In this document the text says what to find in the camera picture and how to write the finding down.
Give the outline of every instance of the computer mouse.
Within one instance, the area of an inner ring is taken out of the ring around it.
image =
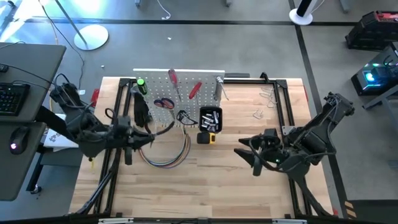
[[[15,129],[10,137],[10,151],[14,155],[22,154],[27,146],[30,128],[21,126]]]

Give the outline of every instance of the wire bundle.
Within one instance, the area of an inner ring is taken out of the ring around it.
[[[171,129],[171,127],[173,125],[174,125],[174,121],[165,130],[168,131],[169,129]],[[151,131],[148,127],[147,122],[145,123],[145,129],[149,134],[151,134]],[[145,156],[144,151],[141,149],[141,150],[139,150],[139,154],[140,154],[141,158],[149,165],[151,165],[153,167],[157,167],[157,168],[170,169],[170,168],[174,168],[174,167],[177,167],[178,165],[180,165],[182,163],[182,161],[184,161],[185,158],[187,158],[188,153],[191,150],[191,138],[188,135],[188,133],[184,127],[181,127],[181,130],[182,130],[182,134],[183,134],[183,144],[182,144],[180,153],[178,154],[177,157],[175,157],[174,159],[172,159],[168,162],[154,162],[154,161],[148,159],[148,157]]]

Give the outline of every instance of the scissors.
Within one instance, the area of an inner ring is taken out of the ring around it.
[[[154,104],[155,106],[158,106],[160,108],[165,108],[168,110],[174,109],[174,102],[169,98],[162,98],[160,100],[155,100]]]

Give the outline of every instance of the gray desk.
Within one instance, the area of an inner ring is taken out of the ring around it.
[[[0,43],[0,47],[7,44],[9,43]],[[0,63],[19,67],[52,82],[66,49],[61,45],[14,44],[0,49]],[[6,73],[0,74],[0,82],[14,80],[24,80],[46,87],[46,89],[50,88],[49,83],[16,68],[10,67]],[[0,116],[0,122],[34,121],[46,94],[47,90],[44,88],[30,85],[29,94],[19,115]]]
[[[22,125],[24,124],[0,124],[0,200],[15,200],[17,198],[30,163],[40,143],[40,138],[37,136],[41,136],[44,133],[44,123],[35,122],[25,124],[30,127],[28,147],[22,154],[13,155],[9,150],[9,138],[11,133]]]
[[[52,82],[65,51],[66,47],[61,45],[15,44],[0,49],[0,63],[19,67]],[[45,129],[44,123],[33,121],[50,87],[46,81],[16,68],[10,67],[6,73],[0,74],[0,82],[14,80],[32,82],[44,88],[30,85],[19,115],[0,116],[0,200],[14,200],[21,189]],[[30,127],[28,147],[22,154],[13,155],[9,151],[9,138],[16,128],[23,125]]]

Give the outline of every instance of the red screwdriver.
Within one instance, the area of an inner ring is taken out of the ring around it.
[[[193,87],[191,93],[190,93],[189,96],[188,96],[188,98],[189,98],[190,100],[192,100],[192,98],[195,97],[195,98],[197,99],[197,105],[199,105],[197,93],[198,93],[200,87],[201,87],[201,82],[198,82],[198,83]]]
[[[181,101],[181,96],[180,96],[180,91],[178,90],[178,80],[177,80],[177,75],[175,74],[175,70],[174,69],[169,69],[168,71],[169,77],[170,77],[170,81],[173,83],[173,86],[175,88],[175,90],[177,91],[178,94],[178,98]]]

